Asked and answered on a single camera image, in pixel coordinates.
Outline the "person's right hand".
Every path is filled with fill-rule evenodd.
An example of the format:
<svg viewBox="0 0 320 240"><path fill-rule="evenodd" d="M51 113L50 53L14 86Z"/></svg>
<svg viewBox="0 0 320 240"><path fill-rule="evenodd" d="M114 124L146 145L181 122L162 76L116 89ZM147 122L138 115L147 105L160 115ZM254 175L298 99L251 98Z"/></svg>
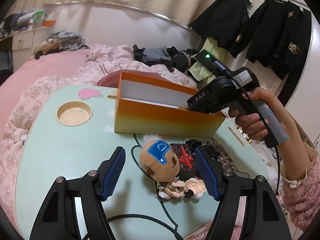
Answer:
<svg viewBox="0 0 320 240"><path fill-rule="evenodd" d="M251 92L248 92L248 95L253 100L260 99L267 103L280 122L284 131L287 133L287 128L289 127L290 123L290 116L273 93L259 87L255 88ZM228 115L231 118L235 118L235 123L240 126L251 139L259 140L268 135L266 126L263 124L260 116L257 113L242 115L240 114L239 110L230 108L228 110Z"/></svg>

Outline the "person's pink sleeved forearm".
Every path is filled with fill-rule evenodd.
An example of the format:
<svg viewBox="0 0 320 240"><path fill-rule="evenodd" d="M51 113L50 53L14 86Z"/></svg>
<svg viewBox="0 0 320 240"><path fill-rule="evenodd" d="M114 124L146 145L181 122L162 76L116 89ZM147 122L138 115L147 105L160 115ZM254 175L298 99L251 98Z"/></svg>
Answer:
<svg viewBox="0 0 320 240"><path fill-rule="evenodd" d="M284 206L295 227L305 231L319 211L319 154L302 142L294 120L277 98L271 108L290 137L278 146Z"/></svg>

